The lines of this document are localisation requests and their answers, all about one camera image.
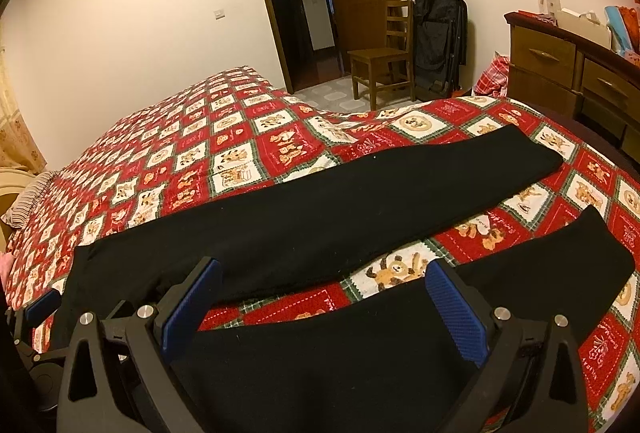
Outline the black pants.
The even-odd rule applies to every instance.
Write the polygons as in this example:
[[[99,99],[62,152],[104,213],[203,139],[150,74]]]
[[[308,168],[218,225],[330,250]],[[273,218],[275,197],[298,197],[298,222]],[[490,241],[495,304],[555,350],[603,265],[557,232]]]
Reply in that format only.
[[[209,306],[334,283],[408,243],[494,208],[562,166],[513,126],[447,145],[383,150],[229,196],[75,250],[51,331],[66,346],[85,312],[160,300],[203,257],[222,266]],[[588,208],[559,231],[458,267],[521,318],[597,328],[634,257]],[[433,432],[475,373],[421,277],[338,311],[198,333],[172,365],[213,432]]]

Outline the pink pillow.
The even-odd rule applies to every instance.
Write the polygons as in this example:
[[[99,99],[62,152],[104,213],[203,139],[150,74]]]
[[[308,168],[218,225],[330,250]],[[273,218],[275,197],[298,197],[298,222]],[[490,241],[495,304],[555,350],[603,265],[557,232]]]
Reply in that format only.
[[[2,285],[6,284],[14,263],[14,257],[11,253],[0,254],[0,278]]]

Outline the striped pillow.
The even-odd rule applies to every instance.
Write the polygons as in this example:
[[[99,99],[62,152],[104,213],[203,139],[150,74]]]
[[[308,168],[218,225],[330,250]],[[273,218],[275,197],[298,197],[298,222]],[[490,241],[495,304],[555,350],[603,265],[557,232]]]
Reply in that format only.
[[[25,226],[36,202],[42,196],[44,190],[51,183],[55,173],[44,171],[37,175],[14,200],[12,206],[1,216],[1,221],[13,229],[21,229]]]

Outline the cream wooden headboard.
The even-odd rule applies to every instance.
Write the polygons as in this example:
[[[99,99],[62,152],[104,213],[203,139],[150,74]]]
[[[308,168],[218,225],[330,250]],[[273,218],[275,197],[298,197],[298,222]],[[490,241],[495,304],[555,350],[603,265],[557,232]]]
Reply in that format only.
[[[35,175],[27,171],[2,167],[0,171],[0,196],[1,196],[1,215],[8,210],[17,195],[35,179]],[[1,252],[6,252],[6,243],[11,235],[16,231],[1,221],[0,247]]]

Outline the beige patterned curtain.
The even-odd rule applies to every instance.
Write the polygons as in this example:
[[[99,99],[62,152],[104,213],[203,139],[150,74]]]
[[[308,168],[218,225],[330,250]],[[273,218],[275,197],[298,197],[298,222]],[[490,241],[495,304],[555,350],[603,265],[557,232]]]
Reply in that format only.
[[[0,164],[39,174],[46,170],[47,161],[30,134],[10,86],[4,55],[0,69]]]

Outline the red christmas patchwork bedspread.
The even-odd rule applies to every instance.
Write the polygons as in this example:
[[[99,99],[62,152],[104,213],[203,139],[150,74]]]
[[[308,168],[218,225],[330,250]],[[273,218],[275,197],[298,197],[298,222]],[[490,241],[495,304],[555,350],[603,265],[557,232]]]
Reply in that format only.
[[[558,152],[558,173],[450,231],[384,255],[333,285],[214,309],[207,329],[265,325],[371,297],[423,275],[435,257],[463,263],[570,224],[594,207],[639,248],[639,185],[568,127],[514,100],[460,97],[339,114],[231,69],[118,121],[44,185],[10,238],[13,304],[63,290],[80,245],[217,198],[293,181],[381,150],[449,144],[513,124]]]

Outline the red checkered bag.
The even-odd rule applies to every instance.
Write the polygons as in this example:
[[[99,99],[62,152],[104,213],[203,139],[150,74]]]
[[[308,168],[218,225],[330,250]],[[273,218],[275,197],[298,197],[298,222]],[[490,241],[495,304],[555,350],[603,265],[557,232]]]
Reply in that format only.
[[[506,55],[496,54],[473,86],[472,94],[495,98],[507,97],[509,71],[510,58]]]

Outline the brown wooden dresser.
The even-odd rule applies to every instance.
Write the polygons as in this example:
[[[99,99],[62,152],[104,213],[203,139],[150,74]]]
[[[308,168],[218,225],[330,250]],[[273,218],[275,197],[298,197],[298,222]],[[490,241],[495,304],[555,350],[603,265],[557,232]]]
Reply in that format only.
[[[639,68],[604,46],[511,12],[509,96],[574,119],[639,161]]]

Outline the wooden chair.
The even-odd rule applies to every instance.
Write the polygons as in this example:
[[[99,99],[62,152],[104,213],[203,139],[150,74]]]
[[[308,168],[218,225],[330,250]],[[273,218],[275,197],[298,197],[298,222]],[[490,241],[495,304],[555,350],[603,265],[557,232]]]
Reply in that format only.
[[[364,86],[371,112],[378,109],[378,93],[383,91],[407,89],[415,101],[413,51],[413,2],[387,0],[382,48],[348,52],[355,100],[360,97],[359,86]]]

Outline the white box on dresser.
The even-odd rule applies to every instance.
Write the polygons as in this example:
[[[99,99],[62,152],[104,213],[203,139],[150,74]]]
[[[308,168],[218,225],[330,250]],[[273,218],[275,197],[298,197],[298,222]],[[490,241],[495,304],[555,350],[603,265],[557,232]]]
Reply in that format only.
[[[562,8],[561,11],[555,12],[555,19],[561,29],[597,43],[605,49],[611,47],[611,31],[593,12],[578,14],[568,8]]]

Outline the colourful items on dresser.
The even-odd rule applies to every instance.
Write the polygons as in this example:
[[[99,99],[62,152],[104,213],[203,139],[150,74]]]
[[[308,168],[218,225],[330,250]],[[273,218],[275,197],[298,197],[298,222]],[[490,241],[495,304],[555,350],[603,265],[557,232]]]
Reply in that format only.
[[[639,65],[639,4],[631,8],[610,5],[604,11],[612,34],[612,50]]]

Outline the black folded stroller bag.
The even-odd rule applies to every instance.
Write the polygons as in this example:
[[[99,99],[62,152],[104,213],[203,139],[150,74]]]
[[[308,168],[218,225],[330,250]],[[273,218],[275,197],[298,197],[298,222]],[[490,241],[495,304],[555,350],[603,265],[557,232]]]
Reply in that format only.
[[[420,101],[448,98],[466,64],[468,7],[463,0],[411,0],[413,73]]]

